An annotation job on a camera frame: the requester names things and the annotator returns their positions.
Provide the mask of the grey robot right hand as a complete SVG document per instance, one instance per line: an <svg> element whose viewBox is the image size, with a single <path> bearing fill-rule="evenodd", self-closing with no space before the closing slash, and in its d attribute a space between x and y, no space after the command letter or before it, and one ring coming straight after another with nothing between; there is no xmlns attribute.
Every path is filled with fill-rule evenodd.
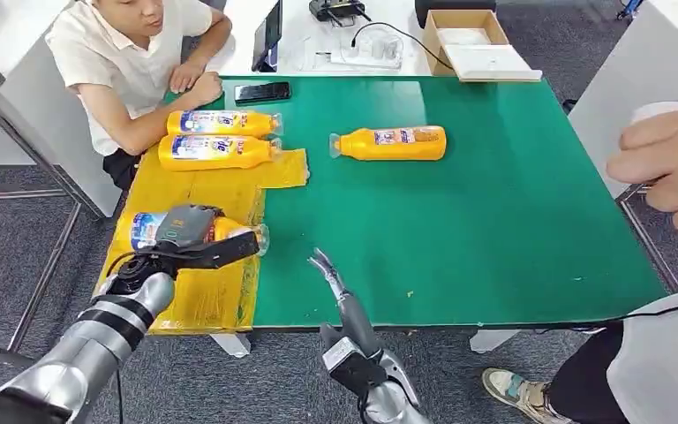
<svg viewBox="0 0 678 424"><path fill-rule="evenodd" d="M337 268L318 248L308 261L317 268L334 294L342 328L338 330L329 323L320 325L320 336L326 347L331 347L343 337L348 337L370 359L381 356L382 347L370 320L358 297L344 284Z"/></svg>

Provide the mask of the person's left hand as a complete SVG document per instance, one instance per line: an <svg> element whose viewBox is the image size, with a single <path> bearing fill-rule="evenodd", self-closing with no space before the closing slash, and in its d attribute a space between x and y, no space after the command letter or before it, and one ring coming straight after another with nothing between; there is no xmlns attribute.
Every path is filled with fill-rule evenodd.
<svg viewBox="0 0 678 424"><path fill-rule="evenodd" d="M169 90L172 93L183 93L192 88L196 80L202 75L206 66L196 61L187 60L177 66L169 79Z"/></svg>

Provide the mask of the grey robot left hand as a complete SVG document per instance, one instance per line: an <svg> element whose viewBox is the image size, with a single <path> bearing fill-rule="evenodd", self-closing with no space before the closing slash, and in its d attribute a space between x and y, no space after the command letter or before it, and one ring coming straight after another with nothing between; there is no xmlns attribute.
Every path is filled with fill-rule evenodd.
<svg viewBox="0 0 678 424"><path fill-rule="evenodd" d="M179 205L166 213L138 213L129 230L131 247L149 252L170 273L220 269L269 247L268 227L247 226L214 206Z"/></svg>

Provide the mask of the person's right hand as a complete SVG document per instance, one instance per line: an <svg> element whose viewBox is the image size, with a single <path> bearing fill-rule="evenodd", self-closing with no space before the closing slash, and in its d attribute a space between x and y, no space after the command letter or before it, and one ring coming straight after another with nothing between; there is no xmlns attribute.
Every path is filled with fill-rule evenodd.
<svg viewBox="0 0 678 424"><path fill-rule="evenodd" d="M222 79L217 72L204 72L189 90L188 95L197 107L214 102L222 96Z"/></svg>

